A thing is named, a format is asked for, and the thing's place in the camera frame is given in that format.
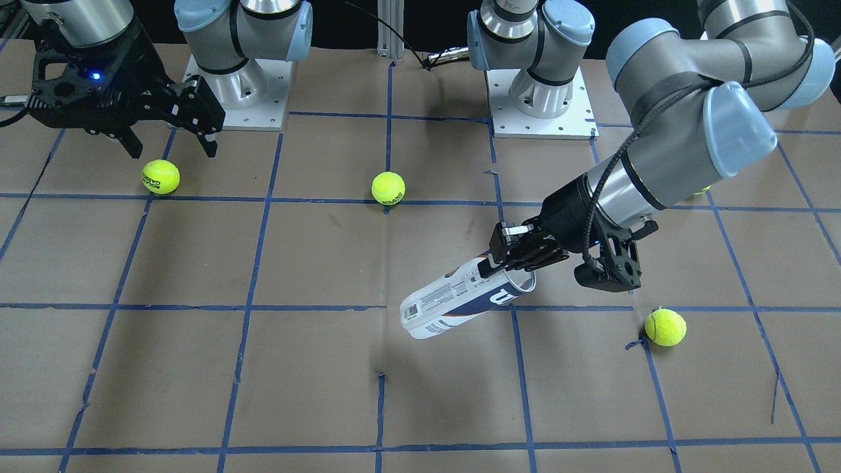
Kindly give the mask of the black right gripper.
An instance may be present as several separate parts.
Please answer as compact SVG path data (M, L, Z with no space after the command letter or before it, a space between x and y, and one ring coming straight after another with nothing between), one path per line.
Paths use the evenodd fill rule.
M114 39L88 48L71 45L55 19L45 19L40 30L44 39L25 108L42 125L105 135L138 158L143 144L132 127L166 121L193 133L207 158L216 157L225 110L204 77L174 83L166 75L138 18Z

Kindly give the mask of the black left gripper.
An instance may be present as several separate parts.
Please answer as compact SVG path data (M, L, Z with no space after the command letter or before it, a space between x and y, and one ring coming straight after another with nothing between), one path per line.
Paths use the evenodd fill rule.
M634 290L642 276L636 242L658 228L653 219L635 232L613 223L594 206L583 174L545 198L539 215L521 225L499 222L490 254L477 268L489 279L502 271L532 272L581 254L583 263L574 270L579 285L606 292Z

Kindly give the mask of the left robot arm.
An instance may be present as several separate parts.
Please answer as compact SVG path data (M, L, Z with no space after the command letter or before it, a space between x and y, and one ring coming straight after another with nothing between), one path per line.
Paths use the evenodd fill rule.
M683 39L661 18L616 36L606 67L633 132L538 215L498 223L482 278L580 254L580 285L639 288L637 242L658 230L654 216L768 156L777 137L765 113L809 105L829 88L835 53L791 2L697 5L704 39Z

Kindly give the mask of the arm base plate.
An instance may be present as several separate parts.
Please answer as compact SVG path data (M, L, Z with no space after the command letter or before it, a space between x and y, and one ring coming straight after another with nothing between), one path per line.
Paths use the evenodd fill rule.
M600 134L581 69L561 86L526 70L486 72L493 134L502 138L588 140Z
M201 75L225 109L225 131L282 131L296 62L250 59L239 71L217 76L189 58L184 79Z

